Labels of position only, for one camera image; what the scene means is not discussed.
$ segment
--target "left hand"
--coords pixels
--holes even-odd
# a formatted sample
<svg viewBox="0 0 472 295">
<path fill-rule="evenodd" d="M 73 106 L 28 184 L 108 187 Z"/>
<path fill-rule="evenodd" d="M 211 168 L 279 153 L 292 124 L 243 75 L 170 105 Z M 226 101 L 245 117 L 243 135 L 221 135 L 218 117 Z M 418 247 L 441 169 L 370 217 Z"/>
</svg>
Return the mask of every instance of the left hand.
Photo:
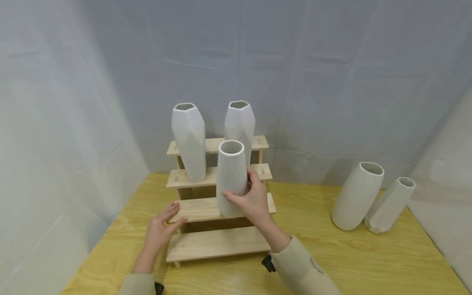
<svg viewBox="0 0 472 295">
<path fill-rule="evenodd" d="M 170 226 L 165 225 L 166 220 L 176 215 L 179 210 L 180 204 L 171 202 L 166 209 L 149 220 L 144 246 L 132 273 L 152 273 L 159 251 L 167 244 L 172 234 L 187 221 L 187 218 L 182 217 Z"/>
<path fill-rule="evenodd" d="M 158 253 L 167 244 L 174 232 L 187 221 L 187 218 L 182 217 L 170 226 L 164 224 L 166 220 L 176 215 L 179 210 L 180 204 L 171 202 L 164 211 L 149 220 L 143 250 Z"/>
</svg>

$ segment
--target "wooden display stand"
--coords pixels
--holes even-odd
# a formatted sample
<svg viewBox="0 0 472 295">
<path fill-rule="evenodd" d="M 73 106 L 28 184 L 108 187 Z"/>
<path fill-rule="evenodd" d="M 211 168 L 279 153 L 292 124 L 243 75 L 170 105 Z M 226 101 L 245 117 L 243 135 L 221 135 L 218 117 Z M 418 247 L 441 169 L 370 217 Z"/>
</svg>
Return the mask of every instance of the wooden display stand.
<svg viewBox="0 0 472 295">
<path fill-rule="evenodd" d="M 219 144 L 223 141 L 224 138 L 206 139 L 206 153 L 218 153 Z M 262 163 L 262 152 L 268 148 L 265 136 L 254 136 L 251 168 L 257 172 L 262 182 L 272 179 L 268 164 Z M 187 176 L 175 141 L 170 143 L 167 155 L 175 157 L 178 169 L 170 172 L 166 187 L 177 189 L 180 203 L 179 213 L 167 222 L 176 222 L 180 217 L 187 217 L 187 222 L 171 237 L 166 262 L 173 262 L 180 267 L 181 261 L 270 250 L 264 237 L 245 217 L 227 219 L 220 214 L 215 197 L 216 167 L 207 168 L 203 181 L 192 182 Z M 198 189 L 201 187 L 209 187 L 211 190 L 202 193 Z M 269 213 L 275 213 L 270 193 L 267 193 L 267 201 Z M 214 229 L 215 226 L 218 229 L 207 230 L 208 227 Z"/>
</svg>

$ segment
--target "cylindrical vase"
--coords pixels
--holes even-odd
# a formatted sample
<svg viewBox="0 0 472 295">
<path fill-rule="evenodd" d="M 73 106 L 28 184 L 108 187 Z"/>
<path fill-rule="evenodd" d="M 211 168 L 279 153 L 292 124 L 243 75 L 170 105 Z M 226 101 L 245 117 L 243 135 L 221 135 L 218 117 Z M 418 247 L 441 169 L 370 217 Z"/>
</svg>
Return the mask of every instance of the cylindrical vase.
<svg viewBox="0 0 472 295">
<path fill-rule="evenodd" d="M 364 219 L 379 192 L 384 176 L 383 168 L 376 163 L 361 162 L 343 185 L 331 219 L 342 230 L 356 228 Z"/>
<path fill-rule="evenodd" d="M 411 179 L 398 178 L 367 212 L 364 225 L 368 230 L 375 234 L 389 231 L 410 200 L 415 187 Z"/>
<path fill-rule="evenodd" d="M 221 194 L 221 191 L 230 191 L 241 196 L 246 185 L 244 145 L 237 140 L 225 140 L 218 147 L 216 167 L 216 200 L 221 214 L 227 218 L 242 215 L 241 211 Z"/>
<path fill-rule="evenodd" d="M 251 162 L 255 126 L 256 119 L 249 103 L 245 101 L 229 103 L 225 119 L 225 140 L 234 139 L 244 145 L 247 167 Z"/>
<path fill-rule="evenodd" d="M 179 103 L 172 111 L 172 132 L 188 178 L 206 177 L 205 123 L 193 103 Z"/>
</svg>

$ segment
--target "wooden shelf step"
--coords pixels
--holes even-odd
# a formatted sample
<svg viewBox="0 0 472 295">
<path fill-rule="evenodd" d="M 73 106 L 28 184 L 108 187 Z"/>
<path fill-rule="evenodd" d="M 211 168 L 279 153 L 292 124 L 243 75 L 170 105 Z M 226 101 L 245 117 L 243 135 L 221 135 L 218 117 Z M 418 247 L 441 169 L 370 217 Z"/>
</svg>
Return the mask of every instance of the wooden shelf step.
<svg viewBox="0 0 472 295">
<path fill-rule="evenodd" d="M 166 262 L 268 251 L 270 247 L 256 227 L 219 229 L 173 235 Z"/>
<path fill-rule="evenodd" d="M 251 169 L 255 170 L 259 175 L 261 181 L 271 180 L 272 174 L 270 172 L 269 165 L 263 164 L 251 164 Z M 208 167 L 206 178 L 199 182 L 192 182 L 187 175 L 185 169 L 172 170 L 167 180 L 167 188 L 187 188 L 187 187 L 200 187 L 216 185 L 216 167 Z"/>
<path fill-rule="evenodd" d="M 202 199 L 190 199 L 190 200 L 180 200 L 180 211 L 167 220 L 167 223 L 174 223 L 181 217 L 187 217 L 187 223 L 189 222 L 198 222 L 198 221 L 208 221 L 208 220 L 219 220 L 227 219 L 221 215 L 216 198 L 202 198 Z M 269 213 L 276 213 L 274 200 L 272 199 L 272 194 L 267 193 L 267 203 L 269 205 Z"/>
<path fill-rule="evenodd" d="M 207 138 L 205 140 L 205 150 L 209 154 L 216 154 L 218 153 L 219 144 L 225 140 L 224 137 L 220 138 Z M 253 151 L 261 151 L 266 150 L 269 148 L 269 144 L 267 143 L 267 139 L 263 135 L 258 135 L 253 137 Z M 167 149 L 168 156 L 179 156 L 180 153 L 177 148 L 177 144 L 175 140 L 170 142 L 169 148 Z"/>
</svg>

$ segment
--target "geometric faceted vase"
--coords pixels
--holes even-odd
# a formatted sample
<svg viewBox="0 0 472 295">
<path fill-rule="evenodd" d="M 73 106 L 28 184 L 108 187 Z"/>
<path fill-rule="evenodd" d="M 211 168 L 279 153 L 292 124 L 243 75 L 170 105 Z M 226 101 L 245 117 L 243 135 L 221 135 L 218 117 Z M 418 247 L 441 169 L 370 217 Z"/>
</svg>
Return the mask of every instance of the geometric faceted vase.
<svg viewBox="0 0 472 295">
<path fill-rule="evenodd" d="M 179 103 L 172 111 L 172 132 L 188 177 L 192 182 L 206 177 L 205 123 L 193 103 Z"/>
<path fill-rule="evenodd" d="M 233 139 L 244 145 L 245 162 L 249 167 L 253 147 L 256 119 L 251 105 L 245 101 L 232 101 L 225 119 L 225 140 Z"/>
<path fill-rule="evenodd" d="M 368 230 L 375 234 L 389 231 L 410 200 L 415 187 L 411 179 L 398 178 L 369 209 L 364 218 Z"/>
<path fill-rule="evenodd" d="M 331 213 L 338 228 L 351 230 L 362 222 L 379 192 L 383 177 L 384 170 L 376 163 L 361 162 L 354 168 Z"/>
</svg>

